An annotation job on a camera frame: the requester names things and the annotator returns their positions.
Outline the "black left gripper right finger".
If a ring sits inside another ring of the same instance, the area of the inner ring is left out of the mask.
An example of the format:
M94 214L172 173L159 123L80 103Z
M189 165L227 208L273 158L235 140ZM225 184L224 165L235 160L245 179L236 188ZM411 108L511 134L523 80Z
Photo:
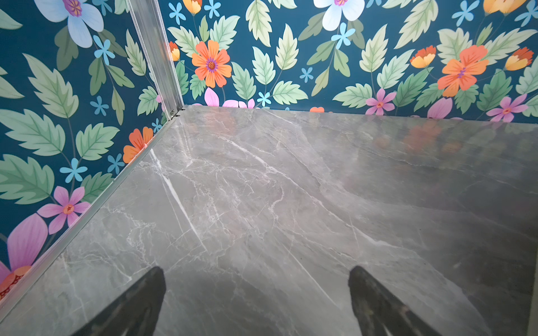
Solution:
M361 334L440 336L363 267L351 269L348 287Z

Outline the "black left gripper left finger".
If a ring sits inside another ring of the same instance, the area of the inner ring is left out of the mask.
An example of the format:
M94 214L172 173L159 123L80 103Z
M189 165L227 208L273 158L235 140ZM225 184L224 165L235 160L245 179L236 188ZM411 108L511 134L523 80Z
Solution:
M75 335L153 335L166 293L165 274L152 267Z

